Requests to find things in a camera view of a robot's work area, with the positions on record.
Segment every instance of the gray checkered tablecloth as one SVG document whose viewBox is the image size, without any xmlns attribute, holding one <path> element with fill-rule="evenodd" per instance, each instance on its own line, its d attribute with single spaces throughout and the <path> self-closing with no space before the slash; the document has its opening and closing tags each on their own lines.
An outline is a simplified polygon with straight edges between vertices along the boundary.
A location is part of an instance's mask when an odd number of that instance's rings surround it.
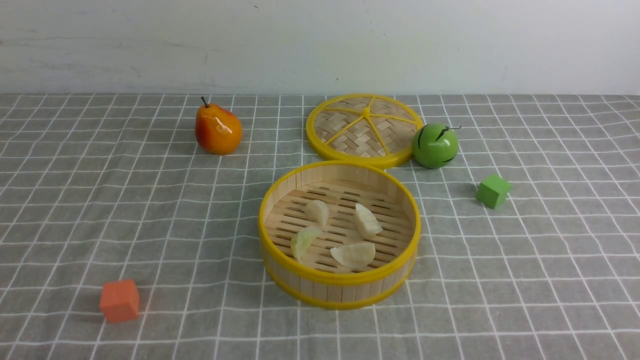
<svg viewBox="0 0 640 360">
<path fill-rule="evenodd" d="M 319 161 L 325 100 L 213 96 L 235 154 L 196 145 L 200 95 L 0 95 L 0 359 L 640 359 L 640 96 L 398 96 L 462 125 L 461 151 L 388 170 L 424 221 L 410 279 L 355 311 L 300 304 L 265 274 L 256 217 Z M 474 200 L 498 172 L 497 210 Z M 104 282 L 140 317 L 106 324 Z"/>
</svg>

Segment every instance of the wooden block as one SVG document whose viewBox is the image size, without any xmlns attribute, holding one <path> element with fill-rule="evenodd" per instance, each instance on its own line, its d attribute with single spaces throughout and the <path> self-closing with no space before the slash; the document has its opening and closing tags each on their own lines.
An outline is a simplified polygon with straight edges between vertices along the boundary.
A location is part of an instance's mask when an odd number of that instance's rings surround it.
<svg viewBox="0 0 640 360">
<path fill-rule="evenodd" d="M 492 174 L 480 183 L 476 199 L 488 208 L 495 209 L 507 199 L 510 189 L 511 184 L 509 181 L 501 178 L 498 174 Z"/>
<path fill-rule="evenodd" d="M 132 279 L 102 285 L 100 311 L 107 322 L 124 322 L 138 318 L 140 293 Z"/>
</svg>

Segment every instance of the green ball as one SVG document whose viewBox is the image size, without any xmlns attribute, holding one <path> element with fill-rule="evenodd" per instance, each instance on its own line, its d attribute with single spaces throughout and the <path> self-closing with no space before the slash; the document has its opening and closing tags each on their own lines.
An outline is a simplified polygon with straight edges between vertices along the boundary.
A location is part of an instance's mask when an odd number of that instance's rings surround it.
<svg viewBox="0 0 640 360">
<path fill-rule="evenodd" d="M 427 124 L 413 136 L 411 148 L 420 165 L 441 168 L 456 157 L 458 137 L 445 124 Z"/>
</svg>

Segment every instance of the bamboo steamer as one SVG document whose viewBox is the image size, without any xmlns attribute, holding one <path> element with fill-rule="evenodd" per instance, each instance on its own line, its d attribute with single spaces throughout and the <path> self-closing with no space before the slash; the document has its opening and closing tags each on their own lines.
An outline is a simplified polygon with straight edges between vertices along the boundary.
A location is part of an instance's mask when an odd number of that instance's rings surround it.
<svg viewBox="0 0 640 360">
<path fill-rule="evenodd" d="M 298 262 L 291 237 L 314 224 L 302 208 L 315 199 L 329 207 L 329 222 Z M 382 225 L 372 240 L 356 230 L 356 202 Z M 420 238 L 420 214 L 411 193 L 378 168 L 345 161 L 314 163 L 284 175 L 267 191 L 258 221 L 264 265 L 274 282 L 299 300 L 329 309 L 368 306 L 393 294 L 411 272 Z M 376 246 L 366 269 L 353 271 L 332 258 L 332 247 L 360 241 Z"/>
<path fill-rule="evenodd" d="M 318 105 L 306 132 L 311 147 L 326 160 L 390 168 L 411 159 L 411 141 L 421 127 L 415 111 L 391 97 L 349 94 Z"/>
</svg>

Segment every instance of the toy fruit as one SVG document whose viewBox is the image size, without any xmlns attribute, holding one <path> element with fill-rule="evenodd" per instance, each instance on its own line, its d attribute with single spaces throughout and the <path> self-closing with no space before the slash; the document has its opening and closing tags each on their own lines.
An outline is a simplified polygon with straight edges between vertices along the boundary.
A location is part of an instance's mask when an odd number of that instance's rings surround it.
<svg viewBox="0 0 640 360">
<path fill-rule="evenodd" d="M 440 168 L 453 160 L 458 153 L 458 137 L 445 124 L 427 124 L 414 136 L 411 143 L 413 156 L 423 167 Z"/>
<path fill-rule="evenodd" d="M 231 111 L 201 99 L 204 105 L 198 109 L 195 126 L 198 145 L 215 155 L 232 153 L 242 140 L 240 120 Z"/>
</svg>

